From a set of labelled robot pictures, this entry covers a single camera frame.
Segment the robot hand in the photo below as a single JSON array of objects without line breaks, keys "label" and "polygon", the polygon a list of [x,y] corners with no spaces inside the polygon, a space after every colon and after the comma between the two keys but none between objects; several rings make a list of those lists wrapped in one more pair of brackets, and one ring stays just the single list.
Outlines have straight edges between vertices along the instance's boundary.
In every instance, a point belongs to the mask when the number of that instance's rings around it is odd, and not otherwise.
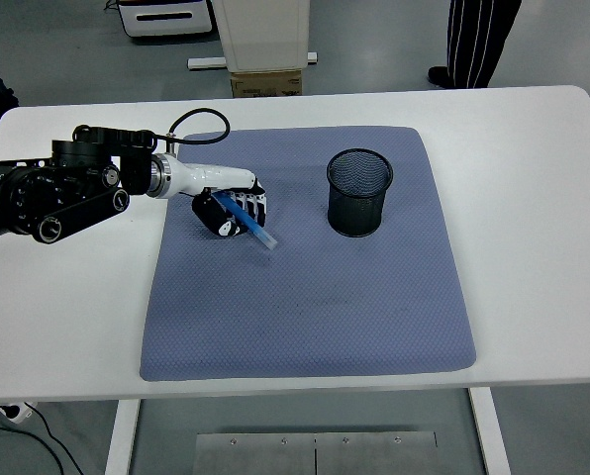
[{"label": "robot hand", "polygon": [[160,198],[177,194],[193,198],[191,206],[201,223],[218,237],[234,237],[247,231],[248,226],[227,211],[214,197],[218,191],[229,198],[260,226],[266,220],[266,194],[255,174],[242,168],[182,163],[168,158],[168,173],[162,179]]}]

